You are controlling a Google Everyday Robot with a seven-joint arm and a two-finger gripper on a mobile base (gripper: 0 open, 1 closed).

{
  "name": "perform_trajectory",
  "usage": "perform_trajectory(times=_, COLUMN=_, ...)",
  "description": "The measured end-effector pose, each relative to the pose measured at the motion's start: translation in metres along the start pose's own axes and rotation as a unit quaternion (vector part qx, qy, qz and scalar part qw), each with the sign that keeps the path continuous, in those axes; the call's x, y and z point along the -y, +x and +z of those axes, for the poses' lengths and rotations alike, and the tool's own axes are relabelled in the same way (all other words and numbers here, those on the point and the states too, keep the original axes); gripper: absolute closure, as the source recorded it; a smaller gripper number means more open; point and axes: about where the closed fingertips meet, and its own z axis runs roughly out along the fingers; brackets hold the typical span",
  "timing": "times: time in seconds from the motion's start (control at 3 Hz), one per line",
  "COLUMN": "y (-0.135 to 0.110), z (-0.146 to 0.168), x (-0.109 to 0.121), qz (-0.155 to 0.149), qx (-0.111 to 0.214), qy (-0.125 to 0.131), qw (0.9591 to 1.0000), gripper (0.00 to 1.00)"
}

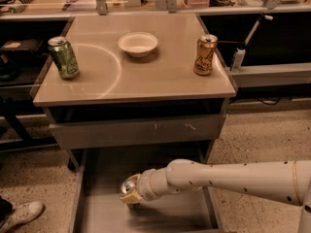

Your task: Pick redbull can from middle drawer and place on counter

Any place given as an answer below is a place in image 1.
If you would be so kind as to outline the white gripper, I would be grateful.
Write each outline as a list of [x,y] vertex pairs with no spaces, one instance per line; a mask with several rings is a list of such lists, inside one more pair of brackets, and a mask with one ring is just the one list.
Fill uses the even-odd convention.
[[137,183],[136,189],[132,188],[120,196],[120,200],[128,205],[139,204],[143,199],[153,201],[169,193],[169,186],[165,169],[150,169],[140,174],[135,174],[127,179],[128,182]]

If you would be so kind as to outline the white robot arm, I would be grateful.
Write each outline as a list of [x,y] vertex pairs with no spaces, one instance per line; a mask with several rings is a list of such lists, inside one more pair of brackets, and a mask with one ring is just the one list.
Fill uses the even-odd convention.
[[300,206],[297,233],[311,233],[310,160],[208,165],[175,159],[126,179],[121,200],[135,205],[208,186]]

